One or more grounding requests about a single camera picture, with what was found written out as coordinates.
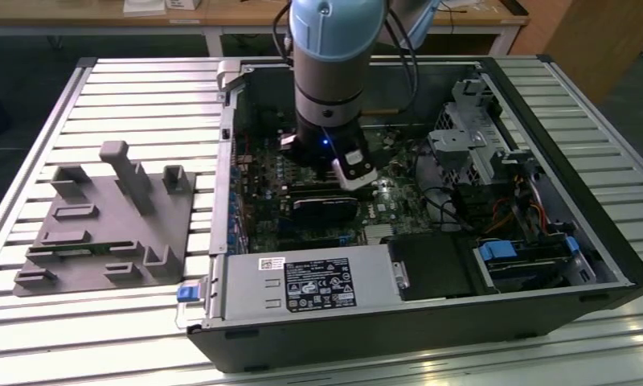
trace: motherboard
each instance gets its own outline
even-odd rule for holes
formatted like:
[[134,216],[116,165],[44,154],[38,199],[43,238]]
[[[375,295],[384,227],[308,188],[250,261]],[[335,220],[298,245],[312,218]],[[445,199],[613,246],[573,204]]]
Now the motherboard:
[[244,135],[236,166],[250,253],[379,244],[432,229],[409,142],[385,127],[366,130],[366,140],[370,151],[391,152],[389,162],[371,185],[343,191],[331,171],[318,175],[279,154],[275,136]]

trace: wooden table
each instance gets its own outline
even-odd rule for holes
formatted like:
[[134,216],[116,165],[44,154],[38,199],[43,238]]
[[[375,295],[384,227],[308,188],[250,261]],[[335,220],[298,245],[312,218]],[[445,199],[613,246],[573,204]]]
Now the wooden table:
[[[270,32],[271,21],[284,3],[286,0],[208,0],[206,45],[210,55],[222,56],[222,35]],[[465,6],[455,10],[465,10],[465,13],[452,13],[452,19],[448,12],[436,12],[428,34],[495,35],[488,53],[507,54],[519,27],[528,22],[528,17],[512,15],[497,0],[481,0],[477,6]],[[279,27],[278,31],[283,33],[284,27]]]
[[0,36],[204,35],[206,5],[124,18],[123,0],[0,0]]
[[[210,55],[223,56],[220,36],[268,33],[283,3],[202,0],[196,10],[124,18],[123,0],[0,0],[0,35],[203,35]],[[497,0],[457,10],[465,13],[452,13],[452,26],[449,14],[436,13],[428,33],[495,35],[489,53],[505,54],[528,18],[513,16]]]

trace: power supply label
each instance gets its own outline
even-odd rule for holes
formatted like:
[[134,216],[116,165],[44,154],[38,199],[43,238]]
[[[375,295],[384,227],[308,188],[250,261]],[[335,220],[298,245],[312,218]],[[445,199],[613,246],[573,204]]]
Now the power supply label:
[[354,284],[346,258],[286,263],[286,308],[290,312],[354,307]]

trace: blue tab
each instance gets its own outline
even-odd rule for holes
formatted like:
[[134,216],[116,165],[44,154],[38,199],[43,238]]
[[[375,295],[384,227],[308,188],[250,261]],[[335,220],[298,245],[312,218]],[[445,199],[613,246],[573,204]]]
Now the blue tab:
[[200,300],[200,287],[198,285],[182,285],[175,293],[178,303],[196,302]]
[[488,248],[485,248],[484,245],[481,245],[479,247],[479,253],[480,253],[480,258],[483,259],[483,261],[488,261],[488,260],[492,259],[491,251],[488,251]]
[[564,241],[567,242],[568,251],[571,252],[572,255],[580,252],[579,243],[576,243],[576,239],[572,236],[567,236]]
[[488,241],[487,243],[483,243],[479,247],[479,252],[483,261],[516,257],[512,242],[507,240]]

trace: aluminum extrusion table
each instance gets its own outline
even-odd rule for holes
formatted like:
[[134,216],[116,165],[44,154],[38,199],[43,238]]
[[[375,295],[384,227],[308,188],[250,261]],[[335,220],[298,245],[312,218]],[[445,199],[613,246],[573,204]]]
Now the aluminum extrusion table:
[[[96,158],[106,140],[130,144],[147,173],[179,163],[198,174],[184,278],[206,274],[216,63],[80,60],[0,205],[0,384],[643,382],[643,298],[539,338],[252,374],[222,374],[184,338],[186,319],[203,310],[176,307],[175,285],[15,298],[12,276],[54,196],[55,165],[82,162],[88,175],[111,175]],[[553,64],[535,57],[497,63],[643,259],[643,160]]]

